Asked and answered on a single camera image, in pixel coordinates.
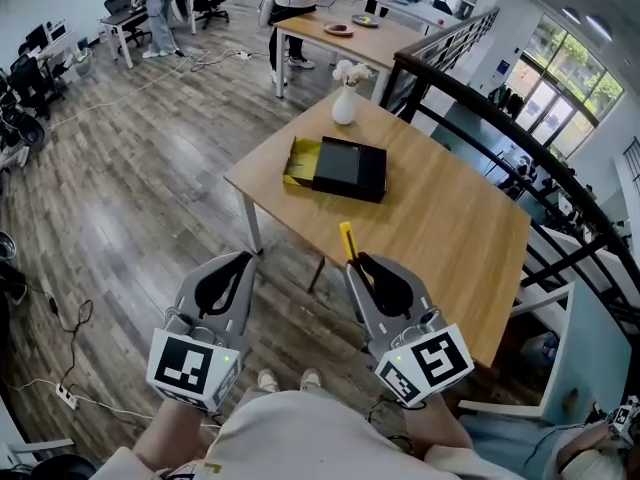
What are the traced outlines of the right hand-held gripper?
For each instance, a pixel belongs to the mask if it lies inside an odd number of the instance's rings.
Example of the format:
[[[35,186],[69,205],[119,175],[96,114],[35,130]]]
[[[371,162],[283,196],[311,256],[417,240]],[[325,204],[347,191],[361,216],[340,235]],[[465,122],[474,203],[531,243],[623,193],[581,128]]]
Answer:
[[[392,260],[359,253],[347,262],[344,279],[366,329],[368,366],[405,407],[473,371],[458,326],[445,321],[417,275]]]

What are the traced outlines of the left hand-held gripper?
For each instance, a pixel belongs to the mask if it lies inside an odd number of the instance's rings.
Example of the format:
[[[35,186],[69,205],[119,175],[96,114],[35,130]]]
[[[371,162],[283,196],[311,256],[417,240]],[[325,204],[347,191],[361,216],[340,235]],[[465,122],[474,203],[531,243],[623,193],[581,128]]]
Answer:
[[[218,412],[248,349],[253,283],[248,252],[215,257],[184,279],[148,358],[146,381],[163,398]]]

